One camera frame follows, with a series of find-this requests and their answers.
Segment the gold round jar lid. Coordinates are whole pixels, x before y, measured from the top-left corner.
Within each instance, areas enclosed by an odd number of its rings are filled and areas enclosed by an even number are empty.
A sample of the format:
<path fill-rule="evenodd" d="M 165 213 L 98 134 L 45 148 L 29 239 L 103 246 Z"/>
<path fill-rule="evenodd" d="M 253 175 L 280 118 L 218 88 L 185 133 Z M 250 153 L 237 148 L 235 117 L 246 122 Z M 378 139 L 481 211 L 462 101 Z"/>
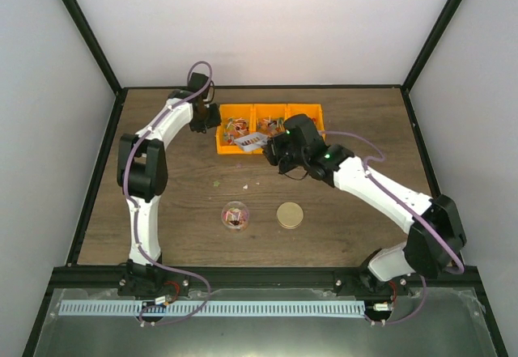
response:
<path fill-rule="evenodd" d="M 297 203 L 284 202 L 278 207 L 276 218 L 281 227 L 294 229 L 302 223 L 304 211 Z"/>

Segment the orange bin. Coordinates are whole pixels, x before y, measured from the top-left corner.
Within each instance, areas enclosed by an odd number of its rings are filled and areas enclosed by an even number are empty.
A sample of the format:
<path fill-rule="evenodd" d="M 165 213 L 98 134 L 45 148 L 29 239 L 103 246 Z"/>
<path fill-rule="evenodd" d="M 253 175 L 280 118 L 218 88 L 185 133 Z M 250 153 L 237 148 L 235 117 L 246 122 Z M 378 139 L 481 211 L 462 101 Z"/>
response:
<path fill-rule="evenodd" d="M 219 155 L 243 155 L 235 140 L 256 130 L 252 104 L 221 104 L 221 124 L 216 130 L 216 149 Z"/>
<path fill-rule="evenodd" d="M 325 129 L 323 110 L 320 104 L 288 104 L 286 119 L 298 114 L 305 114 L 312 119 L 319 131 Z"/>
<path fill-rule="evenodd" d="M 287 118 L 287 104 L 254 104 L 255 110 L 253 133 L 265 134 L 272 137 L 284 131 L 284 121 Z"/>

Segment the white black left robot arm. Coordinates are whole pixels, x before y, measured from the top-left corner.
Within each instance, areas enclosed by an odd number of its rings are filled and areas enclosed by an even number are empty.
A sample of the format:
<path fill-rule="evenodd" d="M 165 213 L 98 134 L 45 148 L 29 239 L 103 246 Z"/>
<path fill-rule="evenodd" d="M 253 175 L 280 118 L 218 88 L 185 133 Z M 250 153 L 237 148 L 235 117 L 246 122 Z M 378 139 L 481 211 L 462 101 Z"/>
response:
<path fill-rule="evenodd" d="M 166 151 L 179 131 L 205 133 L 221 124 L 219 107 L 210 97 L 209 75 L 190 71 L 185 88 L 168 96 L 156 116 L 119 141 L 117 183 L 129 208 L 131 246 L 125 264 L 126 290 L 159 294 L 166 285 L 158 237 L 159 202 L 168 184 Z"/>

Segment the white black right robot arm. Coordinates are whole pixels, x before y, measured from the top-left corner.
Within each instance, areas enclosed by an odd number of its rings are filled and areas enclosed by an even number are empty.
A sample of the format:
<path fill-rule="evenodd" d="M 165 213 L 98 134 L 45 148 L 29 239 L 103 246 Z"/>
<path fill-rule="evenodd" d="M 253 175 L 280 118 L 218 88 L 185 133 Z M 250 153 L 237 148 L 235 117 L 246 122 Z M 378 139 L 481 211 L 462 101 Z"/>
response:
<path fill-rule="evenodd" d="M 329 145 L 305 114 L 288 118 L 283 132 L 268 138 L 263 154 L 281 174 L 295 168 L 332 188 L 347 192 L 393 221 L 406 240 L 372 253 L 359 268 L 359 283 L 376 295 L 407 274 L 436 279 L 442 273 L 463 274 L 460 252 L 467 239 L 456 203 L 444 194 L 433 198 L 408 189 L 370 167 L 339 144 Z"/>

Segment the clear glass jar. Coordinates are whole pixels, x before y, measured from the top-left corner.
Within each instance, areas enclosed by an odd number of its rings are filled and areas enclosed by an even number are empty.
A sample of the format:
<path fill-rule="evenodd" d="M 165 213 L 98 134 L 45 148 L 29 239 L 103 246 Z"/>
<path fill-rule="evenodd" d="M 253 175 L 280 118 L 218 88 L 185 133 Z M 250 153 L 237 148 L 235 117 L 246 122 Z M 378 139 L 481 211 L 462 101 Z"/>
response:
<path fill-rule="evenodd" d="M 230 232 L 243 232 L 250 219 L 248 207 L 238 201 L 227 203 L 221 212 L 223 226 Z"/>

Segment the white slotted plastic scoop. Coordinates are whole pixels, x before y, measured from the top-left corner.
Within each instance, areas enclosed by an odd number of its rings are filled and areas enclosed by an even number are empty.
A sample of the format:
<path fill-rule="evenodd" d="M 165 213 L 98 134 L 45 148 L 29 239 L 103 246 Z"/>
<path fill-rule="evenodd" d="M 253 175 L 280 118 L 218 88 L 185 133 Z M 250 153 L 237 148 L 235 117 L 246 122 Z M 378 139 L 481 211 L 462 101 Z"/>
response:
<path fill-rule="evenodd" d="M 252 152 L 264 147 L 269 137 L 260 132 L 254 132 L 245 136 L 235 138 L 234 143 L 244 152 Z"/>

